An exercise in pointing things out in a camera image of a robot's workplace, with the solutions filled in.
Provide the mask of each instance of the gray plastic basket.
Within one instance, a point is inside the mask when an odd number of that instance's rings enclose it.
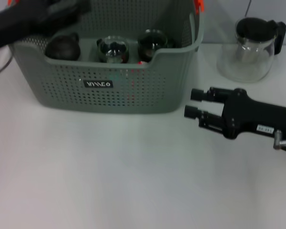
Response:
[[[146,114],[177,109],[192,55],[203,38],[203,13],[193,0],[91,3],[92,12],[80,23],[60,31],[80,35],[79,61],[47,58],[44,50],[50,39],[41,36],[11,46],[37,99],[45,106],[87,112]],[[136,39],[146,29],[162,30],[181,48],[160,49],[150,63],[139,65]],[[109,35],[129,39],[129,63],[98,62],[96,40]]]

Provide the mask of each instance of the white table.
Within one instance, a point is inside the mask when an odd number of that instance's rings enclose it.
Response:
[[[286,106],[286,46],[255,84],[221,77],[219,48],[201,46],[183,105],[157,115],[46,108],[13,62],[0,75],[0,229],[285,229],[286,152],[253,134],[226,140],[183,113],[221,114],[190,102],[193,87]]]

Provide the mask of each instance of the black cable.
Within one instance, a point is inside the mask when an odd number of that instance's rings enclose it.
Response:
[[[7,63],[6,63],[3,67],[0,68],[0,73],[1,73],[4,69],[6,69],[6,68],[9,66],[9,64],[10,64],[11,61],[13,60],[13,57],[14,57],[14,55],[13,55],[13,53],[11,52],[11,53],[10,53],[10,58],[9,58],[9,60],[7,61]]]

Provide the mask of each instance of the sticker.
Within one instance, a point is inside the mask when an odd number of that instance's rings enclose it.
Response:
[[[113,88],[111,80],[84,80],[87,88]]]
[[[275,129],[265,125],[258,125],[256,130],[267,134],[273,134]]]

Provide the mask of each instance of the basket handle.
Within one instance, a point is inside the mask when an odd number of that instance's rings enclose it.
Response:
[[[200,11],[204,12],[204,0],[194,0],[194,5],[195,5],[196,14],[199,14],[199,7],[200,7]]]

